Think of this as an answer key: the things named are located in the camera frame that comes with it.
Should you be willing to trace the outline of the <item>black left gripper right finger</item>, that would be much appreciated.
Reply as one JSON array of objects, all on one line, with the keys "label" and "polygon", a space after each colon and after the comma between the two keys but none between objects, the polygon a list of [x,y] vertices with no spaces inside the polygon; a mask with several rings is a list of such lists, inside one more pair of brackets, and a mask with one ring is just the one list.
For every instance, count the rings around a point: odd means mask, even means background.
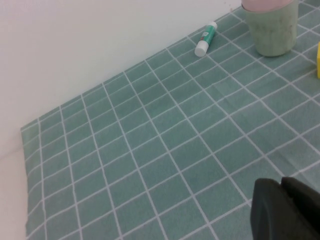
[{"label": "black left gripper right finger", "polygon": [[281,187],[293,202],[301,227],[299,236],[303,240],[320,238],[320,193],[293,177],[283,177]]}]

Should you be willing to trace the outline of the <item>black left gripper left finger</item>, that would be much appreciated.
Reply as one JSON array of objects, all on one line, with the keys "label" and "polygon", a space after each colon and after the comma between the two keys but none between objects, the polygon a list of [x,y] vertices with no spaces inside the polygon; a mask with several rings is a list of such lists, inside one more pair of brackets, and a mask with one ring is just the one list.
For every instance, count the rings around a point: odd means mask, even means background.
[{"label": "black left gripper left finger", "polygon": [[254,240],[303,240],[306,234],[291,198],[277,182],[259,178],[254,183],[250,211],[250,225]]}]

